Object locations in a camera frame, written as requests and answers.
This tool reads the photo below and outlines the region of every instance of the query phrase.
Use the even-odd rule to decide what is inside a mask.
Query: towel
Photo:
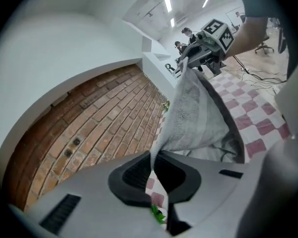
[[[207,79],[187,64],[185,58],[178,65],[182,75],[163,130],[151,147],[151,168],[160,150],[205,160],[243,163],[243,143],[228,109]]]

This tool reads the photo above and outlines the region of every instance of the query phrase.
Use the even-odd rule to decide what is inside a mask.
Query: office chair
[[[255,49],[255,54],[257,54],[257,51],[260,50],[260,49],[263,49],[265,55],[267,55],[267,52],[266,52],[265,49],[272,49],[273,52],[275,52],[274,49],[273,49],[272,47],[268,47],[268,46],[264,43],[264,41],[267,41],[268,39],[269,39],[269,36],[266,34],[265,37],[264,37],[264,39],[263,39],[263,42],[261,43],[261,45],[259,45],[258,48]]]

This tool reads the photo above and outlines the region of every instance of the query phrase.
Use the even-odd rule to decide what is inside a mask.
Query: human arm
[[[226,58],[252,50],[261,44],[266,34],[267,20],[267,17],[246,17],[245,23],[234,37]]]

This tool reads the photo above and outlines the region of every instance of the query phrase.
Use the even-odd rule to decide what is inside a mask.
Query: checkered tablecloth
[[[263,152],[271,148],[281,139],[285,139],[290,135],[287,124],[269,102],[267,102],[255,88],[247,85],[238,78],[222,73],[210,80],[214,89],[222,97],[226,107],[233,117],[239,133],[243,139],[245,147],[245,162],[249,162],[254,154]],[[161,133],[167,112],[160,119],[159,126],[154,138],[154,142]],[[148,189],[148,194],[152,192],[161,194],[159,197],[161,207],[166,200],[166,194],[157,185],[154,190],[154,184],[159,183],[153,178],[152,189]]]

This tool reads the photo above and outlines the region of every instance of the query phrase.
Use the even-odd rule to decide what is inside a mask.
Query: dark shirt sleeve
[[[274,17],[274,0],[243,0],[246,17]]]

